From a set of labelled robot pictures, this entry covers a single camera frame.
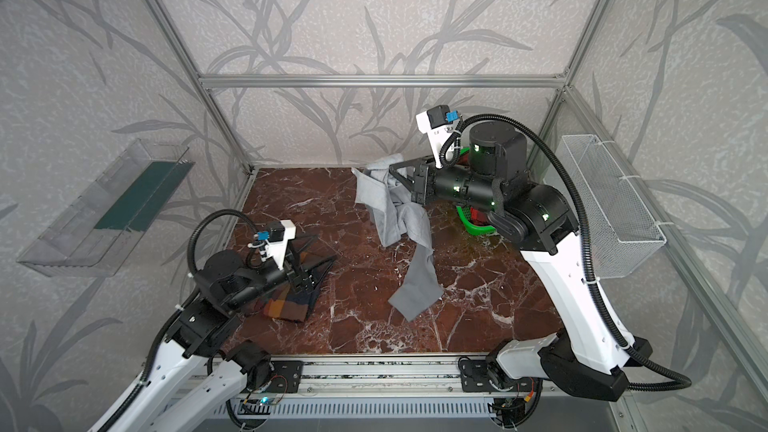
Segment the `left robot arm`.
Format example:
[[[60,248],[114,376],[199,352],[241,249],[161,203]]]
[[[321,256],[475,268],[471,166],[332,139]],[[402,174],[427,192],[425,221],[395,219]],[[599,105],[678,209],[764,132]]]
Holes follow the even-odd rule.
[[[293,372],[272,364],[269,352],[251,341],[230,351],[225,343],[240,324],[240,312],[280,288],[314,296],[336,258],[306,263],[313,237],[279,242],[261,239],[252,264],[237,252],[211,256],[194,273],[198,292],[180,306],[154,338],[144,368],[93,425],[95,431],[193,431],[218,407],[233,410],[241,393],[294,390]]]

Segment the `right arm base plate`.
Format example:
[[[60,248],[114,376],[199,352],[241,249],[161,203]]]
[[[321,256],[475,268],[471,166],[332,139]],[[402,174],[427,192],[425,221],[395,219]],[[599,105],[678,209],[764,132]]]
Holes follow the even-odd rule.
[[[485,359],[460,356],[457,367],[463,392],[528,393],[535,388],[531,378],[511,379],[497,366],[489,365]]]

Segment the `grey long sleeve shirt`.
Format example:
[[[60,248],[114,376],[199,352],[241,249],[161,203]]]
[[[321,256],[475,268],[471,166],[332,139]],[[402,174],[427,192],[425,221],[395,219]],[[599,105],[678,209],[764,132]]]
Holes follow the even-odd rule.
[[[415,244],[404,282],[388,299],[407,321],[412,321],[437,302],[444,289],[434,266],[428,213],[389,175],[389,166],[402,160],[402,155],[394,154],[351,172],[356,178],[355,202],[367,207],[381,245],[392,246],[403,237]]]

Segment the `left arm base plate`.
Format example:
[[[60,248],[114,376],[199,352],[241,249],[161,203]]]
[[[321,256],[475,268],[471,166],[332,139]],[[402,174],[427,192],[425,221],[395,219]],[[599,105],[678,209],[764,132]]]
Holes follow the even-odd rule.
[[[295,394],[299,390],[304,362],[301,360],[278,360],[270,363],[266,381],[256,388],[260,394]]]

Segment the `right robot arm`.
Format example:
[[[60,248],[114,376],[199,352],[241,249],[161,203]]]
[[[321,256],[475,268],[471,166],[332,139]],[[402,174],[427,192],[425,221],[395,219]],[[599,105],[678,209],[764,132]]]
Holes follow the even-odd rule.
[[[629,387],[623,368],[636,362],[611,336],[592,300],[568,201],[556,188],[530,180],[526,138],[508,123],[471,127],[467,164],[442,164],[440,149],[457,122],[452,115],[419,115],[418,130],[432,154],[395,164],[391,172],[420,204],[443,199],[484,213],[520,250],[563,322],[557,333],[494,349],[486,358],[490,383],[506,391],[519,379],[547,379],[571,396],[617,401]]]

